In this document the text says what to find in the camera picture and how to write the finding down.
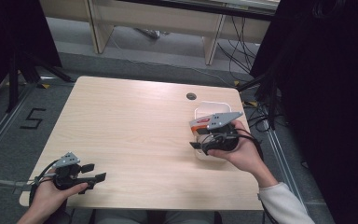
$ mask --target table top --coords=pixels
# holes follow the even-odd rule
[[[195,100],[186,95],[194,93]],[[31,178],[72,151],[106,174],[68,206],[88,208],[261,210],[254,177],[227,161],[201,161],[189,144],[189,122],[202,101],[243,112],[234,89],[80,77]],[[246,118],[240,117],[247,127]],[[28,205],[29,192],[20,203]]]

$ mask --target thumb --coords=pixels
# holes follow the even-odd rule
[[[219,149],[210,149],[208,150],[208,155],[211,155],[213,157],[221,158],[221,159],[227,159],[227,153],[223,150]]]
[[[86,189],[89,186],[88,183],[81,183],[78,185],[74,185],[73,187],[63,190],[62,193],[65,195],[66,198],[75,195],[77,193],[79,193],[80,191],[82,191],[83,189]]]

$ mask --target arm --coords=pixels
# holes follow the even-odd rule
[[[34,201],[28,211],[21,217],[18,224],[36,224],[45,222],[61,204],[70,196],[85,189],[87,183],[82,183],[66,190],[57,189],[52,181],[45,181],[36,190]]]
[[[240,121],[234,120],[232,124],[239,134],[249,135],[241,131],[245,128]],[[238,169],[251,173],[260,187],[261,201],[279,223],[313,223],[298,198],[272,175],[251,140],[240,138],[233,151],[211,149],[208,154],[225,159]]]

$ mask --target hand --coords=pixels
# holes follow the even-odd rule
[[[43,223],[70,196],[86,189],[87,183],[82,183],[66,190],[59,190],[52,181],[42,182],[36,190],[34,201],[18,223]]]
[[[239,120],[231,122],[238,134],[250,136],[245,131],[245,127]],[[231,162],[242,171],[251,173],[257,180],[260,188],[266,188],[278,184],[278,181],[269,171],[266,164],[261,160],[253,141],[247,138],[239,139],[237,147],[232,151],[210,149],[208,154]]]

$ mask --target sleeve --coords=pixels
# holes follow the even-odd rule
[[[279,223],[314,223],[286,184],[260,189],[261,202]]]

